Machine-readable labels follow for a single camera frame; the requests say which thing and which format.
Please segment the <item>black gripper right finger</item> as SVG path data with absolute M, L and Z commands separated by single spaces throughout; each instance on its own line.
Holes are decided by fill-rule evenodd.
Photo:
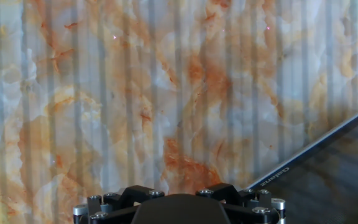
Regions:
M 242 189 L 220 183 L 198 190 L 195 195 L 217 200 L 231 223 L 285 224 L 285 200 L 268 190 Z

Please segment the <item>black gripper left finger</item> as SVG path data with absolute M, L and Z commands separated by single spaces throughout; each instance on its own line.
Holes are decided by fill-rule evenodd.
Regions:
M 108 192 L 104 195 L 92 195 L 87 202 L 73 207 L 73 224 L 128 224 L 133 223 L 140 204 L 165 193 L 140 185 L 124 189 L 122 194 Z

